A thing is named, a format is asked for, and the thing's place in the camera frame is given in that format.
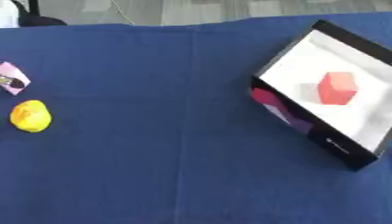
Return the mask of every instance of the box side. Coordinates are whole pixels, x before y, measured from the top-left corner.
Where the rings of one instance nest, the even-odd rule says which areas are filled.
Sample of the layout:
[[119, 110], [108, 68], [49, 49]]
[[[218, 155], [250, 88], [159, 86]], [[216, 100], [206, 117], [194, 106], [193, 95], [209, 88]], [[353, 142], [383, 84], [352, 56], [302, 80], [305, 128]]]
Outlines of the box side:
[[385, 64], [392, 65], [392, 52], [388, 48], [358, 36], [329, 21], [319, 20], [312, 26], [312, 29], [323, 32]]
[[314, 143], [341, 158], [349, 167], [358, 170], [377, 160], [377, 155], [323, 122], [258, 77], [252, 78], [251, 94], [256, 102], [264, 105], [294, 129], [307, 135]]

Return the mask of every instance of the logo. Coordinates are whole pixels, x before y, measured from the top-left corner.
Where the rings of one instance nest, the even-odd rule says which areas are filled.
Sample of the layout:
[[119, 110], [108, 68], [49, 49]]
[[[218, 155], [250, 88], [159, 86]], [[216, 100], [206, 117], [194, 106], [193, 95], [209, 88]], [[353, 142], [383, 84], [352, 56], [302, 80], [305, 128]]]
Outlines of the logo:
[[335, 146], [336, 148], [340, 149], [341, 151], [343, 151], [344, 153], [346, 153], [347, 155], [350, 154], [350, 152], [348, 150], [343, 149], [343, 147], [341, 147], [340, 145], [338, 145], [337, 143], [335, 143], [331, 138], [327, 138], [326, 141], [329, 144], [332, 144], [333, 146]]

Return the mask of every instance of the red cube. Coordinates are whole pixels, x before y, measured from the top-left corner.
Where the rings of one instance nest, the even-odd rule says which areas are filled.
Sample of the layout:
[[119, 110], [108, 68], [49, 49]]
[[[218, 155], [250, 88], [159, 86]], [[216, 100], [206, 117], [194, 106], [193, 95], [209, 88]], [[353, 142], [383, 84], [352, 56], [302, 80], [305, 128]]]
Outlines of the red cube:
[[357, 91], [352, 73], [330, 72], [318, 84], [318, 95], [323, 104], [346, 105]]

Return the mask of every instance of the pink paper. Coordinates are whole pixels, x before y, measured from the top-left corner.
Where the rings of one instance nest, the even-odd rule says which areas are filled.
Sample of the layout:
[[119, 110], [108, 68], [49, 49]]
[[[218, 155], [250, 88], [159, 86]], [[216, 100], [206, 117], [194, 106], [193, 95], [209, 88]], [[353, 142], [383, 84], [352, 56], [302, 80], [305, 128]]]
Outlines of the pink paper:
[[4, 62], [0, 65], [0, 74], [10, 77], [19, 79], [24, 83], [24, 88], [13, 88], [8, 85], [1, 85], [5, 90], [12, 93], [13, 95], [19, 94], [22, 90], [24, 90], [31, 82], [30, 80], [14, 65], [10, 62]]

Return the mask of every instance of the cable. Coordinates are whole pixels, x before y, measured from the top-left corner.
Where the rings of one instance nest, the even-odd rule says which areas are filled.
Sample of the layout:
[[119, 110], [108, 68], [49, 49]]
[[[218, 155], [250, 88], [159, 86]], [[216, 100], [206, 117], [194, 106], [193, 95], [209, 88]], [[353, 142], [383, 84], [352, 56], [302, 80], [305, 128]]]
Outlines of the cable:
[[117, 1], [115, 0], [110, 0], [110, 2], [115, 6], [115, 9], [120, 13], [120, 15], [131, 25], [134, 25], [135, 23], [125, 15], [125, 13], [121, 10], [120, 5], [118, 4]]
[[39, 16], [39, 0], [29, 0], [29, 11], [31, 14]]

